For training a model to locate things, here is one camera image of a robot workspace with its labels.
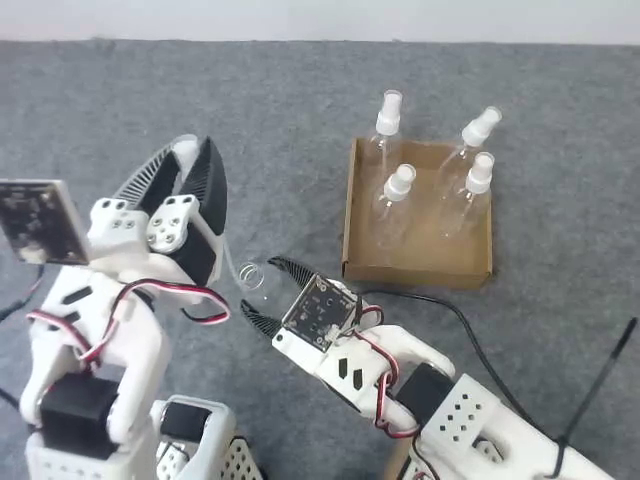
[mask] circuit board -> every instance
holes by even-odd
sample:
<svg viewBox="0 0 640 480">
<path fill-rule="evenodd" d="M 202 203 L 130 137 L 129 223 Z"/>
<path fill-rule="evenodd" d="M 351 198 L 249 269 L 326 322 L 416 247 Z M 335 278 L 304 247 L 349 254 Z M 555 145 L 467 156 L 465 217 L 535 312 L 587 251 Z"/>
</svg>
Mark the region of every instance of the circuit board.
<svg viewBox="0 0 640 480">
<path fill-rule="evenodd" d="M 0 225 L 27 263 L 89 263 L 78 213 L 60 180 L 0 180 Z"/>
<path fill-rule="evenodd" d="M 283 327 L 326 352 L 353 321 L 356 299 L 314 275 L 283 320 Z"/>
</svg>

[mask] black antenna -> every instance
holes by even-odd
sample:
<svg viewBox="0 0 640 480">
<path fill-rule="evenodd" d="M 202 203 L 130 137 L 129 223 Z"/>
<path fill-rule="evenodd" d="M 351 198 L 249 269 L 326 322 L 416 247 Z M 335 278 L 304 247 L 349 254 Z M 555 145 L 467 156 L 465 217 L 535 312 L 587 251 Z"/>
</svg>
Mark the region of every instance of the black antenna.
<svg viewBox="0 0 640 480">
<path fill-rule="evenodd" d="M 616 362 L 618 361 L 618 357 L 620 357 L 620 354 L 622 353 L 622 350 L 624 350 L 624 347 L 627 346 L 627 343 L 631 338 L 631 334 L 633 333 L 637 325 L 638 325 L 638 318 L 633 317 L 627 324 L 627 328 L 624 329 L 624 333 L 620 337 L 620 340 L 618 340 L 616 347 L 613 349 L 613 351 L 609 355 L 609 358 L 607 359 L 607 362 L 602 367 L 602 370 L 600 370 L 600 373 L 598 374 L 595 381 L 593 382 L 593 385 L 585 395 L 584 400 L 582 400 L 582 402 L 580 403 L 580 406 L 576 410 L 576 413 L 574 413 L 573 417 L 571 417 L 571 420 L 569 421 L 567 428 L 565 428 L 564 433 L 558 437 L 558 440 L 556 442 L 558 444 L 558 458 L 556 460 L 556 466 L 555 466 L 555 469 L 553 470 L 553 474 L 551 474 L 551 476 L 547 478 L 551 478 L 551 479 L 558 478 L 558 476 L 560 475 L 560 471 L 562 470 L 562 464 L 564 462 L 564 452 L 567 446 L 569 445 L 569 441 L 571 440 L 571 435 L 573 435 L 573 432 L 578 426 L 578 424 L 580 423 L 580 420 L 582 420 L 582 417 L 584 416 L 585 412 L 591 406 L 593 399 L 596 397 L 596 395 L 598 395 L 600 388 L 602 387 L 605 380 L 611 373 L 611 370 L 613 370 L 613 367 L 615 367 Z"/>
</svg>

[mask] white spray nozzle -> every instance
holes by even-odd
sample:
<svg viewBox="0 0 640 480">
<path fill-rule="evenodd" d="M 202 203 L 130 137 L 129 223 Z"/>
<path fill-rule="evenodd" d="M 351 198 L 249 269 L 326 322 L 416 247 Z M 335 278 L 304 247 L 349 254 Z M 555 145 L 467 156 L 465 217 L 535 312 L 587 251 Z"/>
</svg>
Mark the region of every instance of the white spray nozzle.
<svg viewBox="0 0 640 480">
<path fill-rule="evenodd" d="M 182 174 L 182 181 L 184 182 L 200 153 L 198 137 L 192 134 L 179 136 L 174 140 L 171 151 L 180 164 L 180 172 Z"/>
<path fill-rule="evenodd" d="M 400 128 L 400 107 L 402 106 L 402 94 L 397 90 L 384 92 L 384 102 L 378 113 L 376 131 L 380 135 L 395 135 Z"/>
<path fill-rule="evenodd" d="M 384 195 L 391 201 L 404 200 L 411 191 L 411 184 L 416 179 L 413 165 L 403 163 L 384 184 Z"/>
<path fill-rule="evenodd" d="M 491 177 L 493 172 L 493 164 L 495 159 L 488 152 L 481 152 L 476 155 L 473 161 L 473 167 L 467 174 L 465 187 L 471 193 L 485 193 L 491 186 Z"/>
<path fill-rule="evenodd" d="M 496 107 L 487 107 L 482 115 L 471 120 L 462 130 L 464 143 L 472 147 L 479 147 L 489 138 L 493 128 L 502 120 L 502 113 Z"/>
</svg>

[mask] brown cardboard tray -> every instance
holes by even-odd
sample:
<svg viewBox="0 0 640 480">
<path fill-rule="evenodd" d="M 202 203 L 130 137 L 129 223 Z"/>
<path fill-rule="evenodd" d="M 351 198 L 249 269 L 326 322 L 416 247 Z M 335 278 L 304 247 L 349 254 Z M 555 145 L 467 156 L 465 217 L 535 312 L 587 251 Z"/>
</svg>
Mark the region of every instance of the brown cardboard tray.
<svg viewBox="0 0 640 480">
<path fill-rule="evenodd" d="M 342 246 L 342 275 L 346 280 L 406 285 L 480 288 L 493 269 L 491 209 L 472 234 L 456 240 L 442 238 L 429 207 L 435 173 L 453 148 L 446 144 L 405 142 L 402 162 L 417 171 L 411 191 L 412 222 L 402 248 L 391 262 L 382 261 L 370 238 L 369 215 L 376 172 L 362 165 L 364 139 L 353 141 Z"/>
</svg>

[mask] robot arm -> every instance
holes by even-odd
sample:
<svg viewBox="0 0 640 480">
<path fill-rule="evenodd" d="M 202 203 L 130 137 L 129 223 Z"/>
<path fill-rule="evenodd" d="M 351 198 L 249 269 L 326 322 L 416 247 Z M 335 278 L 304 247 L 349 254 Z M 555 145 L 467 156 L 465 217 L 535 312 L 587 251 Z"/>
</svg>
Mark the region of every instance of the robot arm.
<svg viewBox="0 0 640 480">
<path fill-rule="evenodd" d="M 175 397 L 163 403 L 166 417 L 151 414 L 171 356 L 152 309 L 159 294 L 177 308 L 203 297 L 223 308 L 202 323 L 229 316 L 206 288 L 222 266 L 224 168 L 210 139 L 192 140 L 179 137 L 114 197 L 98 200 L 86 236 L 61 182 L 0 182 L 0 220 L 17 255 L 65 265 L 42 308 L 29 315 L 33 370 L 20 409 L 37 428 L 27 445 L 32 478 L 49 478 L 51 469 L 155 478 L 161 436 L 189 452 L 184 465 L 172 464 L 182 477 L 170 478 L 220 475 L 235 431 L 228 408 Z M 120 380 L 93 375 L 104 365 L 122 368 Z M 165 421 L 194 427 L 182 438 Z"/>
<path fill-rule="evenodd" d="M 310 271 L 300 275 L 307 267 L 292 267 L 292 261 L 270 263 L 308 283 L 283 319 L 264 318 L 247 304 L 245 316 L 360 415 L 394 438 L 414 438 L 398 479 L 529 480 L 552 474 L 558 445 L 468 375 L 455 381 L 446 356 L 399 326 L 358 328 L 358 299 L 343 284 Z M 345 309 L 317 308 L 326 309 L 337 297 Z M 364 320 L 375 308 L 364 305 L 362 312 Z M 404 363 L 418 367 L 391 396 L 388 389 Z M 558 478 L 611 479 L 571 448 Z"/>
</svg>

